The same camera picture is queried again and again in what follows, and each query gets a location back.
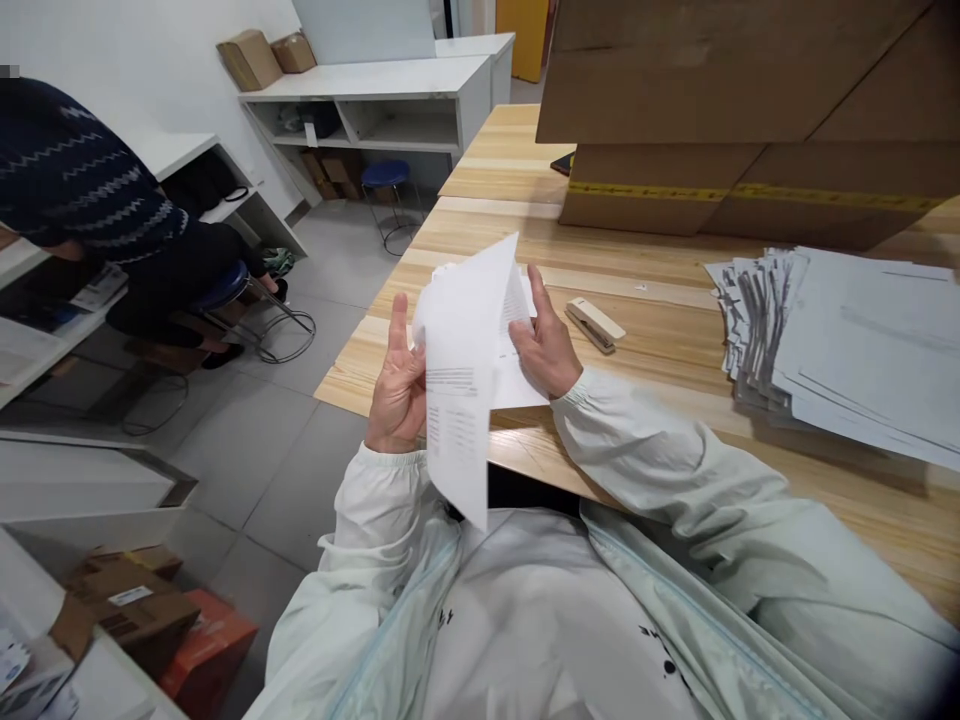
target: wooden table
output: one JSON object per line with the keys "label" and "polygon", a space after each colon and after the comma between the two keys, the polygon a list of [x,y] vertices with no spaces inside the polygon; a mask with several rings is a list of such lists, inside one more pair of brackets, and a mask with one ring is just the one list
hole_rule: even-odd
{"label": "wooden table", "polygon": [[[783,472],[795,494],[830,507],[938,610],[960,622],[960,493],[944,487],[960,487],[960,478],[827,433],[777,430],[735,408],[721,370],[723,319],[702,265],[736,255],[756,256],[765,244],[558,225],[559,201],[517,200],[543,198],[551,182],[556,186],[553,175],[562,177],[549,170],[547,159],[562,152],[529,147],[536,113],[536,106],[498,107],[491,115],[477,141],[486,144],[485,159],[496,163],[458,165],[444,187],[445,196],[315,396],[366,415],[386,347],[393,295],[402,291],[410,296],[412,317],[420,290],[437,265],[459,262],[519,231],[517,260],[538,264],[561,318],[566,320],[562,310],[567,300],[584,296],[627,331],[617,351],[603,356],[579,330],[572,330],[584,364],[631,378],[667,405],[706,422],[724,442]],[[500,157],[493,149],[497,137]],[[471,147],[464,160],[476,158],[473,151]],[[519,163],[518,170],[514,163]],[[495,199],[477,197],[484,187]],[[473,197],[453,197],[454,188]],[[546,195],[554,197],[553,191]],[[957,267],[960,236],[952,233],[960,233],[960,204],[944,206],[910,233],[884,243],[876,254]],[[494,413],[489,457],[584,497],[615,504],[570,462],[547,408]]]}

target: blue stool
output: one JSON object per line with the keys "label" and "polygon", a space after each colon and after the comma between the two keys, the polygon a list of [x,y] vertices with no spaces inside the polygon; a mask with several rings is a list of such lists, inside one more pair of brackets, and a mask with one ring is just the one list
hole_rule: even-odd
{"label": "blue stool", "polygon": [[[255,288],[264,298],[269,300],[273,305],[283,311],[275,318],[272,318],[264,326],[263,332],[259,333],[239,322],[237,323],[236,327],[230,327],[218,317],[213,315],[214,312],[226,307],[240,297],[243,294],[243,291],[250,287]],[[294,358],[300,357],[304,352],[306,352],[307,348],[310,347],[311,343],[313,343],[313,339],[317,336],[317,323],[310,316],[310,314],[303,312],[302,310],[291,310],[282,302],[277,300],[273,296],[273,293],[267,290],[260,282],[257,281],[255,277],[251,277],[250,272],[247,270],[247,266],[244,264],[243,260],[237,260],[234,266],[227,271],[226,275],[221,277],[217,284],[210,289],[210,292],[193,304],[192,310],[193,312],[202,315],[206,320],[213,323],[221,330],[225,330],[226,332],[230,332],[232,330],[242,339],[252,342],[257,351],[257,355],[260,356],[260,359],[265,363],[270,363],[271,365],[279,365],[280,363],[289,362]],[[266,339],[270,331],[273,330],[273,328],[285,320],[293,320],[295,323],[297,323],[297,325],[306,330],[307,340],[292,353],[282,357],[277,357],[263,346],[263,341]]]}
{"label": "blue stool", "polygon": [[[400,207],[400,191],[397,190],[397,186],[405,182],[410,182],[410,184],[413,185],[414,192],[417,194],[417,209],[420,210],[420,218],[421,220],[425,220],[423,203],[420,202],[420,188],[417,187],[415,182],[410,181],[410,166],[403,160],[387,160],[382,163],[375,163],[364,170],[363,175],[360,176],[360,186],[363,188],[363,199],[367,201],[367,207],[370,208],[370,214],[373,215],[373,222],[380,232],[380,239],[383,240],[383,249],[394,257],[402,257],[403,253],[392,252],[387,247],[387,240],[390,236],[397,230],[403,228],[420,227],[420,223],[402,222],[400,216],[397,215],[397,208]],[[373,203],[370,202],[370,195],[367,193],[367,188],[376,190],[388,187],[393,188],[393,199],[390,201],[390,209],[393,211],[393,220],[396,223],[396,227],[384,235],[383,228],[380,227],[380,221],[377,220],[377,214],[373,211]]]}

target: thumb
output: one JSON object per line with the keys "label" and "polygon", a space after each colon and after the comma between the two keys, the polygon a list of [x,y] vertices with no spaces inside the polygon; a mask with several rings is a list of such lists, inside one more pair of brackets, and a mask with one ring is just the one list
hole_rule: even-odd
{"label": "thumb", "polygon": [[517,348],[517,352],[520,353],[520,357],[529,357],[537,348],[537,340],[533,336],[533,332],[527,325],[524,325],[519,320],[514,320],[510,323],[508,329],[510,331],[510,339],[513,340],[513,344]]}

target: yellow door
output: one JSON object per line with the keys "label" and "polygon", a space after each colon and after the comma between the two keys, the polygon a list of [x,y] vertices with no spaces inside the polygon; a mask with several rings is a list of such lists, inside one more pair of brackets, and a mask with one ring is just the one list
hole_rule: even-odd
{"label": "yellow door", "polygon": [[515,32],[514,77],[540,82],[550,0],[497,0],[497,32]]}

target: orange box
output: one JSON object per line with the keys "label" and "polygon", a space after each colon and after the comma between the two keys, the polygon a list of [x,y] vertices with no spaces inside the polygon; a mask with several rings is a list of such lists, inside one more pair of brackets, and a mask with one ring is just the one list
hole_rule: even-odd
{"label": "orange box", "polygon": [[204,590],[186,596],[200,617],[159,684],[190,720],[213,720],[258,628]]}

